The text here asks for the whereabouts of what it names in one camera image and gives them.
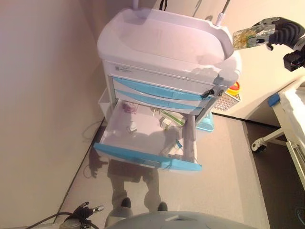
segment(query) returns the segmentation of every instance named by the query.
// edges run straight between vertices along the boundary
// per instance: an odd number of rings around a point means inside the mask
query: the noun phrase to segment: light blue drawer front
[[[157,168],[167,168],[167,169],[185,170],[185,171],[202,170],[201,165],[191,163],[188,161],[171,159],[163,156],[147,154],[135,150],[123,149],[114,146],[108,146],[100,143],[94,143],[93,147],[110,156],[114,156],[136,164],[153,166]]]
[[[146,96],[139,95],[139,94],[133,94],[130,92],[124,92],[121,90],[115,90],[115,91],[120,92],[123,95],[128,96],[132,99],[138,100],[138,101],[146,103],[146,104],[154,105],[154,106],[162,106],[162,107],[174,108],[174,109],[189,109],[189,110],[197,110],[197,109],[201,110],[202,109],[202,108],[196,107],[196,106],[173,103],[173,102],[166,101],[166,100],[150,98],[150,97],[146,97]]]
[[[191,100],[191,101],[201,101],[203,98],[200,95],[192,94],[188,92],[181,92],[174,89],[169,89],[165,87],[159,87],[155,85],[150,85],[146,83],[140,83],[136,81],[121,79],[113,77],[113,79],[127,87],[137,90],[142,93],[167,98],[167,99],[179,99],[179,100]]]

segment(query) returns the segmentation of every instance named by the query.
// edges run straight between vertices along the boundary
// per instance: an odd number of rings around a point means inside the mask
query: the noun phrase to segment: cart wheel
[[[257,148],[257,150],[255,150],[255,151],[252,150],[252,152],[255,153],[255,154],[258,154],[258,153],[261,153],[261,152],[265,151],[266,149],[267,149],[266,146],[261,145],[260,147]]]
[[[253,144],[251,145],[251,149],[253,153],[260,153],[266,150],[267,144],[264,142],[262,138],[257,139]]]

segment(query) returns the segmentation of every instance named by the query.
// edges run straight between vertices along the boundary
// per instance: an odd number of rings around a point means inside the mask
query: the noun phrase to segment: wire basket
[[[239,94],[237,95],[230,95],[227,92],[223,94],[218,100],[214,108],[222,111],[226,111],[238,102],[241,101]]]

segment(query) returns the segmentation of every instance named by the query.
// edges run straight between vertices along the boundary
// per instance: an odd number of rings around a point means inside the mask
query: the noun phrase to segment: open drawer
[[[139,105],[136,114],[127,113],[123,100],[119,100],[100,143],[95,143],[93,147],[99,154],[142,166],[202,170],[202,166],[196,163],[195,117],[186,114],[187,120],[182,128],[171,126],[163,130],[158,115],[154,108],[143,105]],[[137,131],[132,134],[127,130],[131,122],[137,125]],[[176,140],[183,145],[181,159],[163,156],[162,151]]]

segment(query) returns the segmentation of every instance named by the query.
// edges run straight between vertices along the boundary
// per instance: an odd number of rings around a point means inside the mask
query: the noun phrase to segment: person's shoe
[[[131,208],[132,203],[130,201],[130,199],[128,197],[126,197],[121,204],[122,207],[127,207],[127,208]]]
[[[165,202],[161,202],[158,206],[158,211],[167,211],[167,204]]]

